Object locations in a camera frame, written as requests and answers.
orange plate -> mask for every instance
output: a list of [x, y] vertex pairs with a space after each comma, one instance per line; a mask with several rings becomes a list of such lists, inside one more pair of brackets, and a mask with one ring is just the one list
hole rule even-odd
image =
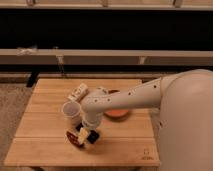
[[[116, 93], [119, 92], [119, 90], [109, 90], [108, 93]], [[116, 109], [116, 110], [109, 110], [104, 112], [105, 115], [112, 117], [112, 118], [120, 118], [122, 116], [125, 116], [129, 112], [128, 109]]]

black object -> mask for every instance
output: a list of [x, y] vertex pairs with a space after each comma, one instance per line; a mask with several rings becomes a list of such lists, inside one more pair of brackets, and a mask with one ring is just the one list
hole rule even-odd
[[[76, 127], [76, 130], [80, 131], [80, 129], [82, 127], [83, 127], [83, 125], [82, 125], [82, 123], [80, 123]], [[90, 144], [94, 144], [98, 140], [99, 137], [100, 137], [100, 135], [96, 131], [92, 130], [92, 131], [90, 131], [90, 135], [87, 137], [87, 140], [90, 142]]]
[[31, 72], [30, 78], [27, 82], [27, 87], [32, 87], [33, 84], [36, 82], [37, 77], [38, 77], [39, 72], [38, 71], [33, 71]]
[[0, 48], [213, 50], [213, 11], [0, 9]]

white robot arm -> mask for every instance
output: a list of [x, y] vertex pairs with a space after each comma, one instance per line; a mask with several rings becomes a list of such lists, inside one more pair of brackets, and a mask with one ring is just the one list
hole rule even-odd
[[186, 73], [158, 78], [113, 94], [108, 94], [103, 87], [97, 88], [81, 102], [82, 109], [85, 112], [84, 127], [88, 130], [98, 127], [103, 112], [110, 109], [159, 108], [165, 90], [183, 74]]
[[159, 171], [213, 170], [213, 72], [184, 72], [111, 95], [99, 88], [81, 104], [88, 130], [105, 110], [160, 107]]

small object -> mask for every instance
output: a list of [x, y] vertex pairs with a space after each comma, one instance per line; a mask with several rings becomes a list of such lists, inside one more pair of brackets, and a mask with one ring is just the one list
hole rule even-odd
[[73, 145], [75, 145], [76, 147], [83, 147], [84, 146], [84, 144], [80, 144], [79, 142], [78, 142], [78, 137], [77, 136], [75, 136], [74, 134], [72, 134], [71, 132], [69, 132], [69, 131], [67, 131], [66, 132], [66, 135], [67, 135], [67, 138], [68, 138], [68, 140], [73, 144]]
[[94, 131], [94, 130], [91, 130], [90, 131], [90, 135], [87, 137], [87, 140], [91, 143], [91, 144], [94, 144], [98, 138], [100, 137], [100, 135]]
[[77, 89], [75, 89], [71, 95], [68, 96], [68, 99], [72, 101], [80, 101], [84, 96], [88, 94], [88, 86], [84, 83], [81, 83]]
[[78, 102], [69, 101], [62, 106], [62, 113], [66, 116], [67, 130], [75, 131], [75, 127], [81, 123], [81, 106]]
[[34, 6], [36, 4], [36, 0], [26, 0], [28, 6]]
[[[80, 129], [83, 127], [82, 123], [80, 123], [77, 127], [76, 127], [76, 130], [77, 131], [80, 131]], [[91, 130], [90, 131], [90, 134], [89, 136], [87, 137], [87, 140], [89, 141], [90, 144], [94, 144], [98, 138], [100, 137], [100, 135], [94, 131], [94, 130]]]
[[[119, 90], [109, 90], [108, 94], [119, 92]], [[129, 112], [128, 109], [115, 109], [104, 112], [105, 115], [111, 118], [120, 118], [125, 116]]]
[[78, 142], [79, 144], [83, 144], [84, 141], [87, 139], [87, 137], [89, 136], [90, 131], [87, 131], [84, 127], [82, 127], [80, 129], [80, 132], [78, 134]]

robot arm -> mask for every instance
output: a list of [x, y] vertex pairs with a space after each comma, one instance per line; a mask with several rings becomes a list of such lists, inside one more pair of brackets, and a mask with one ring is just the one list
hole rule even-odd
[[182, 74], [158, 78], [113, 94], [108, 94], [102, 87], [94, 90], [81, 102], [85, 112], [83, 126], [88, 130], [96, 129], [101, 123], [103, 112], [111, 109], [160, 107], [164, 91]]

